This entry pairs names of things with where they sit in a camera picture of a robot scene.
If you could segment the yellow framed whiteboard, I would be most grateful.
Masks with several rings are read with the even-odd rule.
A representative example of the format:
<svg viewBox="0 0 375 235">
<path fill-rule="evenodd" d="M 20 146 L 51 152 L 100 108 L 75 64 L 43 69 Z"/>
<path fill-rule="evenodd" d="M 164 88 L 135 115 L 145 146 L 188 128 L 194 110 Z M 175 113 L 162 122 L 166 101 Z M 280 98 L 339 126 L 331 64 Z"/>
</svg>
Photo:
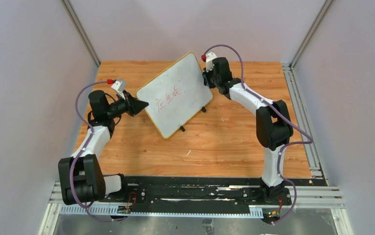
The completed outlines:
<svg viewBox="0 0 375 235">
<path fill-rule="evenodd" d="M 190 52 L 141 86 L 136 96 L 148 102 L 145 111 L 160 135 L 168 139 L 213 98 L 202 69 Z"/>
</svg>

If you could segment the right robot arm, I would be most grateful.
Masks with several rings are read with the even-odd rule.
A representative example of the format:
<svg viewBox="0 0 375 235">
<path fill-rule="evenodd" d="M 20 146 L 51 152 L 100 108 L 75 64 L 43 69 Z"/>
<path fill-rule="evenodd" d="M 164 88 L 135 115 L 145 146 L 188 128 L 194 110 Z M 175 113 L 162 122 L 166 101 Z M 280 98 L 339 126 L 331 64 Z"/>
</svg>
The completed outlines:
<svg viewBox="0 0 375 235">
<path fill-rule="evenodd" d="M 264 148 L 261 185 L 255 197 L 267 204 L 289 204 L 289 190 L 281 176 L 281 148 L 289 143 L 293 135 L 286 103 L 267 99 L 251 90 L 240 78 L 234 78 L 225 57 L 210 54 L 202 55 L 201 59 L 206 63 L 202 73 L 204 84 L 217 88 L 220 94 L 238 102 L 255 115 L 256 136 Z"/>
</svg>

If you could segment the blue black whiteboard eraser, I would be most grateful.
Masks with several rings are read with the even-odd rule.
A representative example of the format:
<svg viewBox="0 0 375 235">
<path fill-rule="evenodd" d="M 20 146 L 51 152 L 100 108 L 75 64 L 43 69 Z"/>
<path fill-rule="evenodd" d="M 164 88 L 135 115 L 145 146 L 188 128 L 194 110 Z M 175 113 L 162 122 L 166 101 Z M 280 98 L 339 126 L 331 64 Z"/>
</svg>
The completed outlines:
<svg viewBox="0 0 375 235">
<path fill-rule="evenodd" d="M 207 87 L 209 87 L 209 83 L 208 83 L 206 74 L 202 73 L 202 77 L 203 77 L 203 83 L 204 83 L 204 85 L 207 86 Z"/>
</svg>

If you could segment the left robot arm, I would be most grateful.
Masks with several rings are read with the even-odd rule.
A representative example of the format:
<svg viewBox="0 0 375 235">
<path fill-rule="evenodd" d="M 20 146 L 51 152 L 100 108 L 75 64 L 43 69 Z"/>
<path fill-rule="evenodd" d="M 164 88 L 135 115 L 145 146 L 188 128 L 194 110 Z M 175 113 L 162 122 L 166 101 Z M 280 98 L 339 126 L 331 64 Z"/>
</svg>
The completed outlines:
<svg viewBox="0 0 375 235">
<path fill-rule="evenodd" d="M 91 111 L 86 123 L 87 135 L 78 150 L 58 163 L 63 202 L 66 205 L 91 203 L 115 194 L 126 199 L 129 186 L 123 174 L 104 175 L 99 164 L 100 154 L 113 136 L 116 118 L 123 114 L 135 116 L 149 103 L 134 98 L 124 91 L 124 97 L 109 103 L 102 90 L 88 95 Z"/>
</svg>

